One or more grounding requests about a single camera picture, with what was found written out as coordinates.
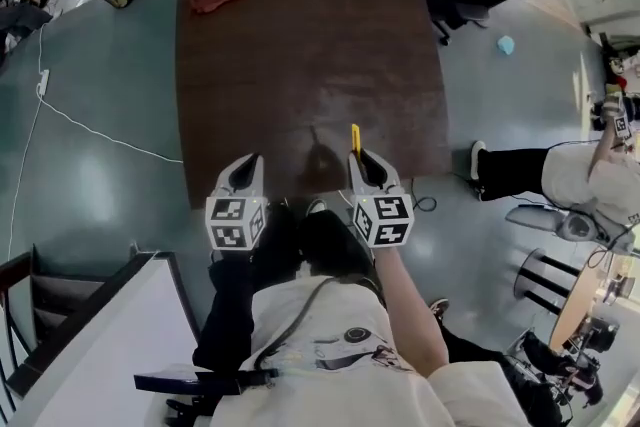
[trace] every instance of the blue object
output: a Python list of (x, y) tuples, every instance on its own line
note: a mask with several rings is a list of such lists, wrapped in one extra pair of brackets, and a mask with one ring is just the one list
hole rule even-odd
[(511, 55), (513, 54), (513, 50), (515, 49), (516, 44), (513, 41), (512, 38), (510, 38), (509, 36), (502, 36), (499, 40), (498, 40), (498, 48), (502, 51), (503, 54), (505, 55)]

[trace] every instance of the white sneaker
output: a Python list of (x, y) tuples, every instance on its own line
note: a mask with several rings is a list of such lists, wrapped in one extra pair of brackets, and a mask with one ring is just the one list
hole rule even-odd
[(444, 297), (442, 299), (438, 299), (437, 301), (434, 301), (433, 303), (431, 303), (429, 305), (429, 309), (431, 310), (431, 313), (433, 313), (433, 316), (439, 319), (440, 322), (442, 322), (442, 317), (444, 316), (445, 312), (449, 309), (449, 306), (450, 306), (449, 299)]
[(469, 174), (471, 175), (472, 180), (480, 180), (480, 176), (478, 175), (478, 154), (480, 153), (480, 150), (486, 149), (487, 145), (482, 141), (476, 141), (471, 147), (471, 171)]
[(4, 43), (5, 54), (8, 54), (14, 48), (16, 48), (18, 46), (19, 41), (20, 40), (16, 38), (13, 34), (7, 34), (7, 39), (5, 39), (5, 43)]
[(327, 204), (321, 199), (314, 199), (307, 208), (307, 215), (317, 214), (327, 209)]

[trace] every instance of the sleeve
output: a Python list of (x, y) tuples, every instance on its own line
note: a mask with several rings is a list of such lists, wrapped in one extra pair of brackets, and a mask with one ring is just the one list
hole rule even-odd
[(589, 188), (598, 201), (640, 211), (640, 165), (621, 155), (615, 162), (600, 160), (589, 177)]
[(529, 425), (502, 368), (495, 362), (452, 363), (436, 370), (429, 383), (456, 425)]

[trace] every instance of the yellow tip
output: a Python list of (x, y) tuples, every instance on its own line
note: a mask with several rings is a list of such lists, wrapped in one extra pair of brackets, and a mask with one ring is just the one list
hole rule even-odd
[(351, 125), (351, 141), (352, 141), (352, 149), (356, 154), (356, 157), (360, 159), (360, 127), (356, 124)]

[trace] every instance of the round wooden table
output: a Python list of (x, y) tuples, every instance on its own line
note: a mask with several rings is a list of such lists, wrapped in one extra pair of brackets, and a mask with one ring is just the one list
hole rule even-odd
[[(600, 264), (589, 266), (589, 260), (582, 270), (549, 258), (541, 249), (533, 250), (520, 267), (518, 277), (513, 286), (514, 295), (518, 299), (528, 298), (557, 316), (551, 333), (549, 347), (561, 351), (562, 345), (576, 332), (584, 317), (591, 311), (593, 298), (602, 281)], [(544, 276), (549, 265), (576, 278), (571, 289), (551, 281)], [(565, 299), (559, 307), (540, 297), (534, 292), (541, 286)]]

